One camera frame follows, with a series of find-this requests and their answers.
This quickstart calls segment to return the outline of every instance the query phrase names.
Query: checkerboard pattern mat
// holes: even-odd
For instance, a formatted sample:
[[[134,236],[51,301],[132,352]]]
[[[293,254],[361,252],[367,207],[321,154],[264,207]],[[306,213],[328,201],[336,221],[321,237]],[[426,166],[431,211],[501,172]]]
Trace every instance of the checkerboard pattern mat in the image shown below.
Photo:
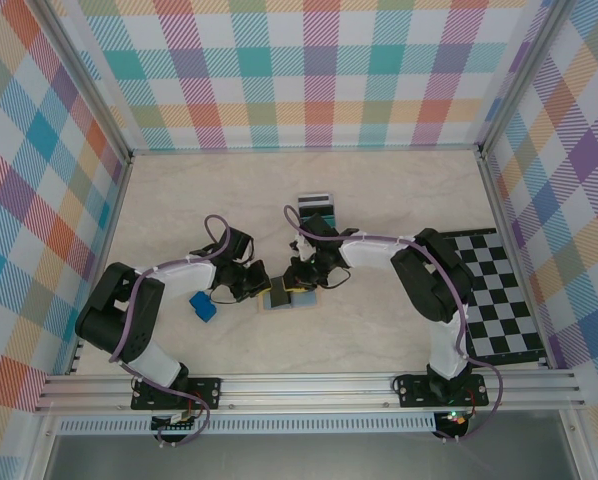
[[[577,2],[489,164],[557,364],[586,379],[598,440],[598,1]]]
[[[493,365],[544,358],[546,352],[499,234],[462,232],[446,240],[475,275],[468,301],[470,356]]]
[[[539,4],[79,0],[76,18],[62,2],[120,127],[151,150],[472,144]]]
[[[121,166],[24,0],[0,0],[0,480],[71,353]]]

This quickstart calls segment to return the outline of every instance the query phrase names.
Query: plaid wall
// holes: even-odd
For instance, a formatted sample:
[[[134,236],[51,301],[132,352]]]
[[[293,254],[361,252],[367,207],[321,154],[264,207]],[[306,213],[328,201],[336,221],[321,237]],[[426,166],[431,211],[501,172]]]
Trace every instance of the plaid wall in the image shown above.
[[[598,0],[577,3],[489,162],[550,346],[581,373],[598,440]]]
[[[0,0],[0,480],[69,353],[121,166],[24,1]]]
[[[477,135],[477,141],[475,143],[482,144],[484,142],[486,134],[488,133],[488,129],[490,128],[490,125],[492,125],[492,121],[499,111],[501,102],[504,98],[506,98],[506,95],[510,91],[510,87],[512,86],[515,78],[517,77],[517,73],[519,72],[519,67],[521,67],[526,59],[526,56],[530,52],[530,47],[541,31],[541,27],[543,26],[553,3],[554,0],[542,0],[539,10],[537,11],[535,18],[533,18],[530,28],[526,32],[526,36],[524,37],[523,42],[521,42],[521,46],[519,47],[514,60],[510,64],[508,71],[506,72],[506,77],[497,91],[497,96],[492,102],[490,110],[488,110],[488,115],[486,115],[486,119],[479,129],[479,134]]]
[[[172,150],[475,143],[549,2],[53,3],[131,143]]]

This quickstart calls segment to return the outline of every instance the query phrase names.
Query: marble-pattern surface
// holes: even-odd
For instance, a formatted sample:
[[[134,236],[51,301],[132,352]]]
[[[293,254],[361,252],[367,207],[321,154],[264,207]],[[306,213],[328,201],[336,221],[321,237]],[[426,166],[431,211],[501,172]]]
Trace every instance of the marble-pattern surface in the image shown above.
[[[315,191],[334,195],[340,229],[408,235],[494,226],[470,151],[138,157],[108,260],[147,266],[182,257],[208,243],[203,219],[218,213],[252,235],[268,274],[280,275],[294,236],[282,207]],[[395,274],[355,269],[341,288],[321,293],[319,306],[305,310],[260,314],[255,300],[219,305],[208,324],[180,297],[162,305],[153,338],[195,373],[425,367],[426,320]],[[107,358],[87,345],[78,373],[119,373]]]

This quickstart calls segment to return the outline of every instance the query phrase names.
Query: purple cable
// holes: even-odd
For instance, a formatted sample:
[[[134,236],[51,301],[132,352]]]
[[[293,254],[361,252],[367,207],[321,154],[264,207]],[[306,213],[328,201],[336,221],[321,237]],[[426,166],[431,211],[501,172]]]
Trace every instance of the purple cable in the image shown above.
[[[187,398],[188,400],[192,400],[193,402],[196,402],[199,405],[201,405],[206,410],[206,416],[205,416],[203,423],[201,424],[201,427],[199,428],[199,430],[197,430],[194,433],[191,433],[190,435],[186,435],[183,438],[183,440],[181,440],[177,443],[173,443],[172,444],[173,447],[178,447],[181,445],[185,445],[186,443],[192,442],[195,438],[197,438],[199,435],[201,435],[201,432],[203,432],[210,424],[210,407],[203,399],[197,397],[196,395],[191,395],[186,392],[180,392],[178,390],[172,390],[171,388],[167,388],[162,385],[159,385],[158,383],[155,383],[152,380],[143,377],[140,373],[135,372],[132,368],[128,367],[127,365],[121,365],[121,368],[123,368],[129,374],[134,375],[137,378],[140,378],[142,382],[147,383],[148,385],[150,385],[153,388],[161,390],[162,392],[165,392],[165,393],[169,393],[171,395],[178,395],[180,397]],[[164,428],[165,427],[161,427],[157,430],[157,439],[159,440],[159,442],[164,442],[164,440],[161,438],[161,431]]]
[[[214,237],[212,236],[212,234],[210,234],[210,229],[208,228],[208,220],[210,220],[211,218],[216,218],[217,220],[221,221],[221,223],[223,223],[224,227],[226,228],[226,240],[219,250],[205,257],[192,258],[190,260],[188,260],[187,258],[182,258],[180,260],[170,260],[169,262],[162,263],[160,265],[157,265],[156,267],[149,268],[141,275],[139,275],[139,278],[137,278],[137,280],[135,281],[135,284],[132,287],[132,292],[130,293],[130,300],[128,301],[128,310],[126,311],[126,323],[123,326],[123,332],[121,334],[121,338],[119,339],[119,343],[117,344],[117,347],[115,348],[114,352],[112,352],[112,356],[108,360],[110,363],[114,363],[119,359],[119,355],[121,354],[121,351],[123,350],[123,347],[126,345],[126,341],[128,340],[128,334],[130,333],[130,326],[132,325],[132,319],[135,312],[137,292],[139,291],[139,286],[141,285],[141,282],[143,282],[147,277],[152,275],[157,270],[163,270],[180,265],[200,263],[205,262],[206,260],[210,260],[214,257],[221,255],[224,252],[224,250],[228,247],[228,243],[230,242],[230,226],[228,225],[228,222],[226,222],[226,220],[223,217],[215,214],[208,215],[205,218],[204,225],[206,226],[206,231],[208,231],[208,234],[210,235],[210,238],[213,239],[213,241],[215,241]]]
[[[403,244],[407,245],[408,247],[412,247],[413,249],[417,250],[419,253],[421,253],[423,256],[425,256],[426,259],[432,265],[434,265],[434,267],[439,272],[439,275],[441,275],[441,278],[443,278],[443,281],[448,286],[448,289],[450,290],[450,293],[452,294],[452,298],[454,299],[455,303],[457,304],[457,310],[459,311],[459,318],[461,319],[461,328],[459,329],[459,335],[457,335],[457,341],[455,342],[455,350],[457,350],[457,353],[461,357],[465,358],[468,362],[472,363],[473,365],[491,369],[495,373],[495,375],[497,376],[497,380],[499,381],[499,391],[497,394],[497,400],[495,400],[495,404],[493,405],[492,410],[490,411],[490,413],[488,414],[486,419],[481,423],[481,425],[479,425],[472,432],[464,435],[463,438],[464,439],[470,438],[475,433],[480,431],[483,428],[483,426],[486,423],[488,423],[488,421],[494,416],[494,414],[497,413],[497,410],[499,409],[499,405],[501,405],[501,400],[503,398],[503,377],[501,376],[501,372],[495,366],[490,365],[489,363],[481,362],[479,360],[470,358],[465,352],[463,352],[461,350],[461,341],[463,340],[463,337],[466,335],[466,327],[467,327],[466,312],[464,312],[464,310],[463,310],[463,303],[461,302],[461,298],[459,297],[459,292],[457,292],[457,289],[455,288],[454,284],[452,283],[452,280],[450,280],[450,277],[448,276],[446,271],[443,269],[441,264],[437,261],[437,259],[435,257],[433,257],[432,254],[430,254],[430,252],[428,252],[428,250],[425,249],[424,247],[422,247],[421,245],[419,245],[415,242],[412,242],[410,240],[406,240],[405,238],[387,237],[387,236],[383,236],[383,235],[351,235],[348,237],[343,237],[343,236],[323,237],[320,235],[314,235],[310,232],[306,232],[299,225],[297,225],[292,220],[292,218],[290,218],[290,215],[288,215],[288,212],[292,212],[293,215],[295,216],[295,218],[300,221],[299,213],[291,205],[286,205],[285,207],[283,207],[283,214],[286,217],[286,220],[288,221],[288,223],[292,226],[292,228],[297,230],[297,232],[299,232],[304,237],[312,238],[313,240],[320,240],[320,241],[341,241],[341,240],[349,241],[349,240],[364,240],[364,239],[365,240],[378,240],[380,242],[395,242],[395,241],[397,241],[399,243],[403,243]],[[444,434],[442,434],[442,436],[444,436],[446,438],[451,438],[448,435],[444,435]]]

